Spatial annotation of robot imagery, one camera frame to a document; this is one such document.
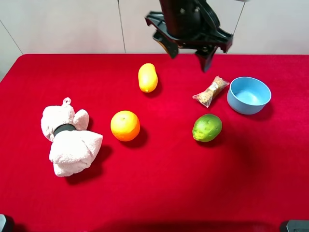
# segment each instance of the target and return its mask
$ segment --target lime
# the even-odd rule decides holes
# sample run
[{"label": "lime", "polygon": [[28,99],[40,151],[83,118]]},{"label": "lime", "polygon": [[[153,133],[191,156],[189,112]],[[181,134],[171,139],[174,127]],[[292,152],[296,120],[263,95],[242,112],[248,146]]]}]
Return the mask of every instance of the lime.
[{"label": "lime", "polygon": [[193,138],[201,142],[209,142],[220,134],[222,122],[216,115],[206,114],[200,117],[194,124]]}]

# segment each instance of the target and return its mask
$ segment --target black object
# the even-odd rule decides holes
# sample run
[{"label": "black object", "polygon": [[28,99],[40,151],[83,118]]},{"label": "black object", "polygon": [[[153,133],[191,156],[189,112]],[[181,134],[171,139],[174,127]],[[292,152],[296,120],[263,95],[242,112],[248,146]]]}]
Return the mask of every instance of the black object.
[{"label": "black object", "polygon": [[162,13],[151,11],[146,16],[147,25],[157,29],[153,39],[160,43],[171,58],[179,48],[197,50],[202,70],[205,72],[217,48],[227,52],[233,35],[220,28],[220,21],[206,0],[160,0]]},{"label": "black object", "polygon": [[14,221],[11,217],[0,214],[0,232],[12,232]]},{"label": "black object", "polygon": [[281,232],[309,232],[309,221],[290,220],[281,225]]},{"label": "black object", "polygon": [[71,124],[63,124],[56,128],[56,130],[54,131],[54,137],[56,137],[56,135],[62,131],[73,131],[73,130],[76,131],[75,126]]}]

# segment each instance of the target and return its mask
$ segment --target white towel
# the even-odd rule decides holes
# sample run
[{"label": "white towel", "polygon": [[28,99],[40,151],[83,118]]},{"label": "white towel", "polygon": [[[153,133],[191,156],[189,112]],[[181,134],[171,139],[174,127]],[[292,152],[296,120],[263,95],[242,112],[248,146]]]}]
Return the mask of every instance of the white towel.
[{"label": "white towel", "polygon": [[[65,98],[62,106],[48,106],[43,111],[41,128],[52,143],[49,160],[54,163],[57,176],[70,176],[89,168],[101,148],[103,136],[87,131],[89,115],[86,110],[76,114],[71,99]],[[76,130],[60,130],[60,126],[71,124]]]}]

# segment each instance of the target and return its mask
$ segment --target snack packet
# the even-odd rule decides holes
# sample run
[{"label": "snack packet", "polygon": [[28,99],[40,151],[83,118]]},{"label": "snack packet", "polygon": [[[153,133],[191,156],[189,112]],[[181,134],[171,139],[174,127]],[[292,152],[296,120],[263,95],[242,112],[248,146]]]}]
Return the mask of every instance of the snack packet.
[{"label": "snack packet", "polygon": [[204,92],[194,95],[192,98],[197,99],[201,104],[208,108],[212,99],[214,99],[221,92],[221,90],[229,84],[229,82],[217,76],[211,86],[209,86]]}]

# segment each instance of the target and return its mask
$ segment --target bowl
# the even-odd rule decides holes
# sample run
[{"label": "bowl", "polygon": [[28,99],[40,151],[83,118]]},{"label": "bowl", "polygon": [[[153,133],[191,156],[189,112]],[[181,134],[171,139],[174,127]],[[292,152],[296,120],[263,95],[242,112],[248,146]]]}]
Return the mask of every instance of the bowl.
[{"label": "bowl", "polygon": [[244,115],[260,112],[270,101],[270,89],[252,77],[239,77],[232,81],[227,102],[233,110]]}]

